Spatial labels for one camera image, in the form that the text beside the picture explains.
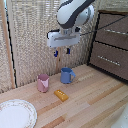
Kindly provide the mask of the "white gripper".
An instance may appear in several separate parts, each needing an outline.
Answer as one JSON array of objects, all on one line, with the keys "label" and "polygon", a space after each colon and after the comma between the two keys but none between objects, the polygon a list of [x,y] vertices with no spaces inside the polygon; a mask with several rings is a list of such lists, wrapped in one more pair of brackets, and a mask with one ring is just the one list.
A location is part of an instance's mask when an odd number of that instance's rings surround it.
[{"label": "white gripper", "polygon": [[[59,29],[49,31],[47,33],[47,46],[56,48],[61,46],[68,46],[77,44],[80,41],[80,34],[78,32],[71,34],[62,34]],[[67,48],[66,54],[71,53],[71,48]],[[54,56],[58,56],[58,50],[55,50]]]}]

